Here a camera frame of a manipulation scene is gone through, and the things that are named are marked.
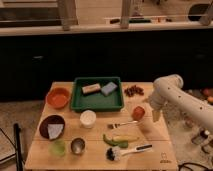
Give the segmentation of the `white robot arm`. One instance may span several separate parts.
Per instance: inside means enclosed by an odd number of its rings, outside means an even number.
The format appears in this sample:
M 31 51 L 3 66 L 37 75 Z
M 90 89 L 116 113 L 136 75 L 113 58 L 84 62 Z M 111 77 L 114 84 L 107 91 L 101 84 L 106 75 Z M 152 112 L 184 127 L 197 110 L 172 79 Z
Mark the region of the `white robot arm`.
M 171 102 L 213 133 L 213 106 L 185 93 L 183 84 L 182 77 L 177 74 L 159 77 L 153 82 L 153 92 L 148 97 L 153 121 L 160 119 L 164 104 Z

